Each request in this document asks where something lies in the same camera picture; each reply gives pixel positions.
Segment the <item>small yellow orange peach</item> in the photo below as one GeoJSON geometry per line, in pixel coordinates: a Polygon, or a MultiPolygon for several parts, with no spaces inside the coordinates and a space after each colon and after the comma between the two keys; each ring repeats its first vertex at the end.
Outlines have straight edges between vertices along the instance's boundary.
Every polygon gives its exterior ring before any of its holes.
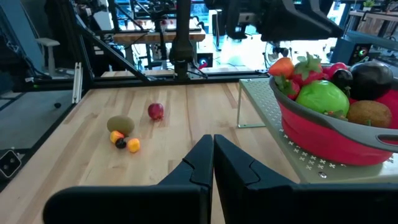
{"type": "Polygon", "coordinates": [[[119,131],[112,131],[112,132],[110,133],[110,141],[111,141],[113,144],[116,144],[116,142],[117,142],[119,139],[124,139],[124,134],[120,133],[119,131]]]}
{"type": "Polygon", "coordinates": [[[138,140],[137,138],[128,140],[127,148],[129,150],[129,152],[131,152],[131,153],[138,152],[141,148],[140,140],[138,140]]]}

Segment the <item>small red cherry tomato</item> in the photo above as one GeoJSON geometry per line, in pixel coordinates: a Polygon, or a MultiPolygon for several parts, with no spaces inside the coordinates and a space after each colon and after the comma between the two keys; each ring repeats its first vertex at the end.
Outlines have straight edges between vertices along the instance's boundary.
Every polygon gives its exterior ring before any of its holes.
{"type": "Polygon", "coordinates": [[[348,67],[342,62],[334,63],[333,65],[323,67],[323,73],[326,75],[326,79],[331,79],[333,74],[339,70],[344,69],[346,70],[348,67]]]}

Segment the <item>black computer green light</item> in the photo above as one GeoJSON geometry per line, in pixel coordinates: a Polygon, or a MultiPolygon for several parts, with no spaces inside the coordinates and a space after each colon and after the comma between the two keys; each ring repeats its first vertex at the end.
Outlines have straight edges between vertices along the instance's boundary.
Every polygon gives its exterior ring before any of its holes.
{"type": "Polygon", "coordinates": [[[348,39],[337,39],[331,53],[331,63],[342,62],[345,65],[354,65],[368,56],[372,44],[355,42],[348,39]]]}

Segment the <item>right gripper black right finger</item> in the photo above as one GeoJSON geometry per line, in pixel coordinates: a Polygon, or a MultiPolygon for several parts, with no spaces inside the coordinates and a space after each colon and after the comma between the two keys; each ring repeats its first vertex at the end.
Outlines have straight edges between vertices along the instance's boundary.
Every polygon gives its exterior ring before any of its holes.
{"type": "Polygon", "coordinates": [[[214,145],[226,224],[398,224],[398,184],[296,184],[220,134],[214,145]]]}

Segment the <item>black aluminium rig frame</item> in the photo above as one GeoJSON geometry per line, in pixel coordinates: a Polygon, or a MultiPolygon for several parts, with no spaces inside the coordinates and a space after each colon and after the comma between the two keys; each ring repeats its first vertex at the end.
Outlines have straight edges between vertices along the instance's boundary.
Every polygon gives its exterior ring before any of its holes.
{"type": "MultiPolygon", "coordinates": [[[[85,51],[83,44],[83,39],[88,39],[90,42],[99,46],[106,55],[111,56],[115,59],[121,66],[123,66],[128,72],[131,73],[130,76],[125,77],[104,77],[104,78],[90,78],[87,75],[82,75],[79,81],[82,84],[80,88],[83,90],[85,95],[91,93],[94,89],[105,89],[105,88],[129,88],[129,87],[142,87],[142,86],[167,86],[167,85],[196,85],[196,84],[207,84],[207,83],[231,83],[237,82],[240,78],[262,78],[265,77],[265,73],[261,73],[258,70],[251,71],[232,71],[232,72],[210,72],[203,73],[198,72],[198,76],[202,78],[192,79],[192,78],[180,78],[176,75],[172,75],[170,70],[159,71],[157,75],[145,75],[144,73],[136,70],[125,58],[118,55],[111,47],[107,46],[102,40],[95,37],[89,29],[84,28],[81,22],[76,22],[72,25],[71,31],[76,35],[76,52],[79,57],[81,57],[82,65],[79,66],[78,71],[92,72],[91,66],[88,61],[88,56],[85,51]]],[[[39,140],[30,148],[20,148],[20,149],[0,149],[0,160],[8,152],[12,152],[15,155],[22,155],[19,158],[19,167],[12,170],[10,175],[6,175],[3,169],[0,168],[0,192],[2,192],[11,182],[13,178],[18,174],[24,165],[29,161],[29,159],[37,152],[37,150],[43,145],[43,143],[50,137],[50,135],[58,128],[61,122],[71,114],[71,111],[77,107],[76,103],[72,103],[60,117],[53,122],[53,124],[43,133],[39,140]]]]}

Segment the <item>brown kiwi fruit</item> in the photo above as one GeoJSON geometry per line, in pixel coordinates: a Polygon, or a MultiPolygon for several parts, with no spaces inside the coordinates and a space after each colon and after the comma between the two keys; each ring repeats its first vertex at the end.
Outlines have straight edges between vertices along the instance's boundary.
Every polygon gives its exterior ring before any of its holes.
{"type": "Polygon", "coordinates": [[[352,103],[346,117],[349,122],[378,128],[388,128],[392,123],[390,109],[382,103],[369,100],[352,103]]]}

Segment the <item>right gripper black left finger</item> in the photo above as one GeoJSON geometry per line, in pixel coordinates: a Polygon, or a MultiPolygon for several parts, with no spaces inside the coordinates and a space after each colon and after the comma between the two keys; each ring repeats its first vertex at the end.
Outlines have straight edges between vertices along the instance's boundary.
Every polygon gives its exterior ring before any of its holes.
{"type": "Polygon", "coordinates": [[[47,200],[44,224],[210,224],[213,158],[206,134],[156,185],[63,189],[47,200]]]}

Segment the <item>olive green oval fruit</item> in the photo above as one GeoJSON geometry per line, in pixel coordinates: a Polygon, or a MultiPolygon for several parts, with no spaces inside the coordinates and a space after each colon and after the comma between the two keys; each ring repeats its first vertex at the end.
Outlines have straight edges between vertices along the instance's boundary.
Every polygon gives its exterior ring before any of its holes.
{"type": "Polygon", "coordinates": [[[106,127],[109,132],[118,131],[121,134],[128,136],[133,132],[135,124],[130,117],[117,115],[108,119],[106,127]]]}

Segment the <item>white stand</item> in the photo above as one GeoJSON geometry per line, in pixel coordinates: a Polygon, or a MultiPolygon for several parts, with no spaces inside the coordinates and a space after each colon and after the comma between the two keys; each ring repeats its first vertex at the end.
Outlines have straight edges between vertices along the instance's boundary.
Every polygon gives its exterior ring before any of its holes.
{"type": "Polygon", "coordinates": [[[49,39],[49,38],[38,38],[36,39],[36,41],[47,48],[47,52],[48,52],[48,72],[49,75],[52,76],[55,74],[55,59],[53,56],[53,48],[55,46],[60,45],[60,42],[58,42],[57,40],[53,40],[53,39],[49,39]]]}

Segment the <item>green apple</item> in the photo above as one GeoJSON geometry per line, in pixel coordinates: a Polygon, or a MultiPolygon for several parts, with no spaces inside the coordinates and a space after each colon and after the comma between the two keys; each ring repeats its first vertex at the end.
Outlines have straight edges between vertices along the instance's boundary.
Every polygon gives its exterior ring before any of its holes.
{"type": "Polygon", "coordinates": [[[349,99],[345,93],[326,80],[315,80],[303,86],[295,101],[319,113],[340,111],[346,116],[349,110],[349,99]]]}

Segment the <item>pale green perforated metal shelf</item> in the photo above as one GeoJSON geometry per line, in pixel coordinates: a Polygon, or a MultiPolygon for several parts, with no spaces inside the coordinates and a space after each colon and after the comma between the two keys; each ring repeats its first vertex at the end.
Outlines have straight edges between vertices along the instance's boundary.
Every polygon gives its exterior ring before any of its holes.
{"type": "Polygon", "coordinates": [[[286,135],[281,125],[281,112],[269,86],[268,78],[241,79],[239,94],[245,93],[266,127],[284,153],[302,183],[396,183],[398,154],[374,166],[346,166],[320,159],[301,149],[286,135]]]}

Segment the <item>small dark red apple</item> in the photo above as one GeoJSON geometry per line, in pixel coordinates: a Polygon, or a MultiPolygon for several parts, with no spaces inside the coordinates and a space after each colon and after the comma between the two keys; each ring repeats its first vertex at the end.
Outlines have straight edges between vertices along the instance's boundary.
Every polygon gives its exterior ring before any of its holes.
{"type": "Polygon", "coordinates": [[[150,104],[147,111],[149,117],[154,121],[161,120],[164,117],[164,107],[161,103],[150,104]]]}

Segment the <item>red collapsible colander bowl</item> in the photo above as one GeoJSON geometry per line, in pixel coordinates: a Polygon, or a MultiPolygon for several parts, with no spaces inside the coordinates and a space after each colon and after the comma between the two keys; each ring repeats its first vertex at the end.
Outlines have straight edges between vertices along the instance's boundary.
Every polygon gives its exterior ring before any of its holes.
{"type": "Polygon", "coordinates": [[[285,96],[274,78],[270,78],[269,85],[281,110],[284,132],[315,156],[342,164],[370,166],[398,154],[398,78],[380,98],[392,112],[391,128],[350,123],[318,113],[285,96]]]}

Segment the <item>black box blue light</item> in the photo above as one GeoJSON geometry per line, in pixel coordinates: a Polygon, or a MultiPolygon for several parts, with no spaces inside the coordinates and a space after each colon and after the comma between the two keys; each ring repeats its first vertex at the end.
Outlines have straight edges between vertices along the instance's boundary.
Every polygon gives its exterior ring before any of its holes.
{"type": "Polygon", "coordinates": [[[213,53],[197,53],[198,68],[203,69],[213,66],[213,53]]]}

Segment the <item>red strawberry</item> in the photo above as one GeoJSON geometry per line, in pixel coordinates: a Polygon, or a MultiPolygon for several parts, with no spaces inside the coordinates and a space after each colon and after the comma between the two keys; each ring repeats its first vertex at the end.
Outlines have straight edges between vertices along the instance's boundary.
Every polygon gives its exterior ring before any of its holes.
{"type": "Polygon", "coordinates": [[[274,77],[277,88],[291,100],[295,100],[300,92],[300,86],[293,80],[289,80],[284,76],[274,77]]]}
{"type": "Polygon", "coordinates": [[[323,73],[321,59],[306,53],[306,56],[297,57],[299,63],[294,67],[292,80],[299,86],[308,85],[315,80],[325,80],[327,75],[323,73]]]}

